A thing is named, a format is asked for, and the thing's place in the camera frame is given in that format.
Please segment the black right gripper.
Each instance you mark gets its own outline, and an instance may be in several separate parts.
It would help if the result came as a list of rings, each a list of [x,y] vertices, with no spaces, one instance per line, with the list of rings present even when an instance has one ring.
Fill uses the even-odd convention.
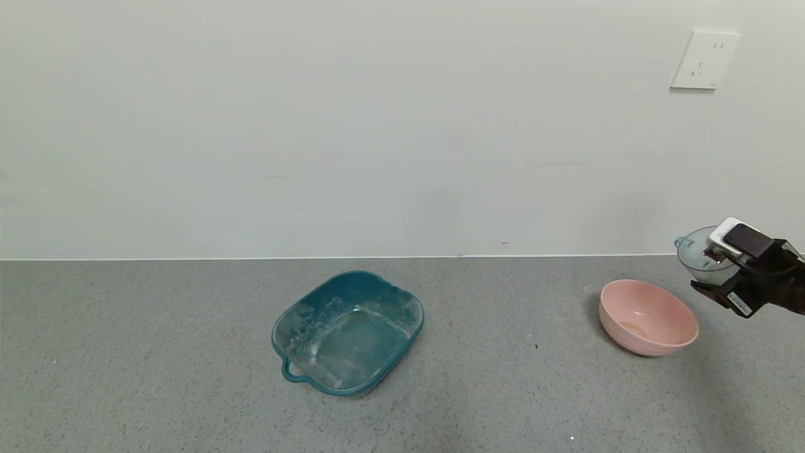
[[[803,260],[793,252],[780,252],[738,265],[739,271],[722,286],[692,280],[690,286],[744,318],[763,306],[777,306],[803,315]]]

